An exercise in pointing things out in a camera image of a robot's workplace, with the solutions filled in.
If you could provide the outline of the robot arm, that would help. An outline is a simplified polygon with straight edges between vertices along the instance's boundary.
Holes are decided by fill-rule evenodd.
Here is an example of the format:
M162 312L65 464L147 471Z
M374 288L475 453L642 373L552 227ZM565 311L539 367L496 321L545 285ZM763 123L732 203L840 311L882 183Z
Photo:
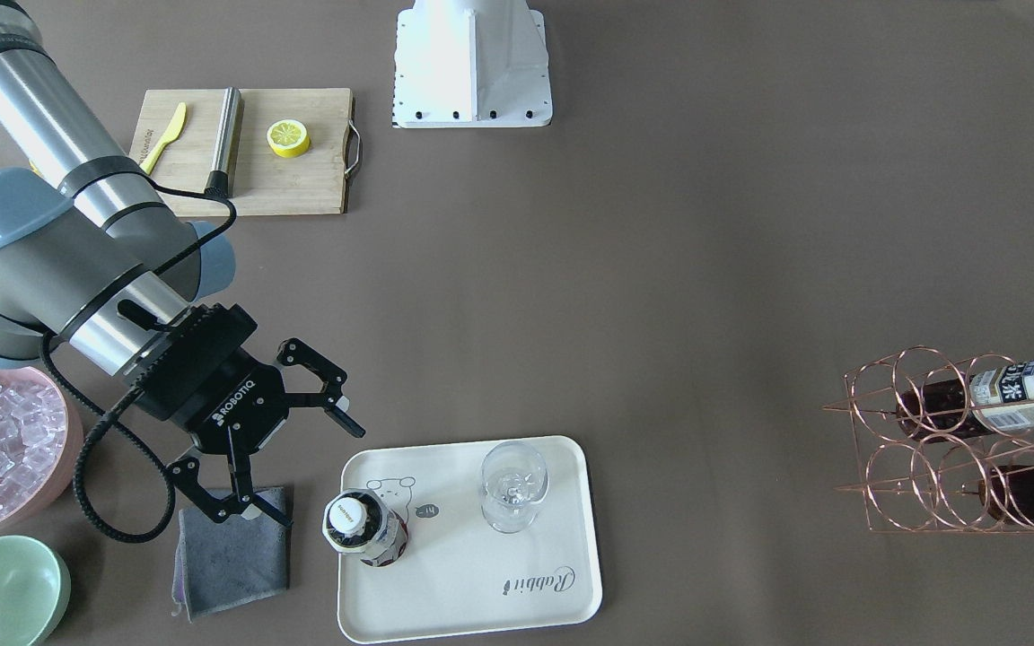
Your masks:
M41 362L66 392L52 361L57 342L122 378L127 393L86 434L73 488L83 515L110 539L141 543L100 518L83 486L94 447L132 406L189 434L193 447L164 465L130 440L177 493L216 523L263 514L291 525L286 512L253 486L250 458L292 409L323 410L349 436L363 429L346 413L347 373L301 340L275 362L245 349L256 322L242 307L202 305L225 289L233 253L218 226L178 220L160 187L128 158L45 53L32 17L0 1L0 123L31 165L0 170L0 368Z

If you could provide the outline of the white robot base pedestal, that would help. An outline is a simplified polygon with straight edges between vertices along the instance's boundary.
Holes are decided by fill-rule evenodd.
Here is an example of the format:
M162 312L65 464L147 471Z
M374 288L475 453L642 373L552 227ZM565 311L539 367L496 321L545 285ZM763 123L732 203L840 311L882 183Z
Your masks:
M416 1L397 16L394 63L394 127L553 121L545 16L525 1Z

